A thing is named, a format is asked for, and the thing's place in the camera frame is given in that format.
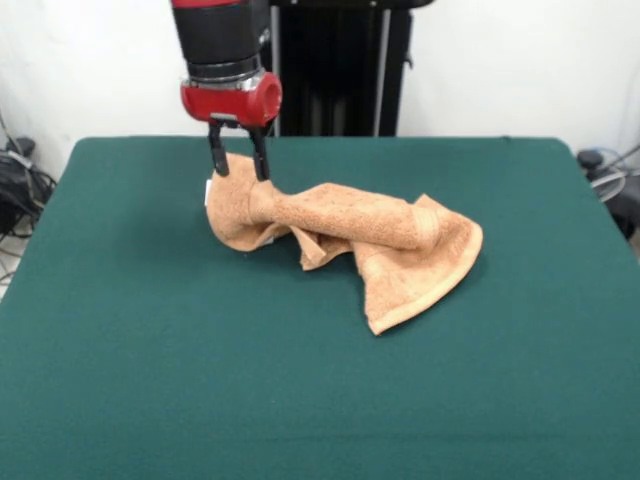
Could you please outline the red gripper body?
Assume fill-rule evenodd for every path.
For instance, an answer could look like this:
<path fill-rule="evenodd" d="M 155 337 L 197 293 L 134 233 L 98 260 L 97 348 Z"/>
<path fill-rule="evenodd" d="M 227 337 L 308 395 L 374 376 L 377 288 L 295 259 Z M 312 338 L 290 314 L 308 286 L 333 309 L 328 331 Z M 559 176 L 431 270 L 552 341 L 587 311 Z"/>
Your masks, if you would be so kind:
<path fill-rule="evenodd" d="M 282 85 L 277 75 L 259 72 L 239 83 L 180 86 L 182 104 L 193 119 L 231 121 L 242 127 L 264 127 L 279 115 Z"/>

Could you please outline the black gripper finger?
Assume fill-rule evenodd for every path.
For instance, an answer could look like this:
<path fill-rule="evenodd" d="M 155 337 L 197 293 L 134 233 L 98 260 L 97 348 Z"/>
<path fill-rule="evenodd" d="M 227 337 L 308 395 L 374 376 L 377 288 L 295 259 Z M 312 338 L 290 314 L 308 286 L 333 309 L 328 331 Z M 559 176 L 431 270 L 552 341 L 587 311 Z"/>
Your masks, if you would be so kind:
<path fill-rule="evenodd" d="M 265 136 L 262 132 L 262 128 L 250 127 L 248 129 L 248 133 L 254 146 L 253 161 L 256 178 L 258 181 L 269 180 L 269 164 L 267 158 Z"/>
<path fill-rule="evenodd" d="M 208 141 L 214 163 L 215 172 L 221 176 L 229 175 L 227 154 L 221 138 L 222 126 L 218 122 L 208 123 Z"/>

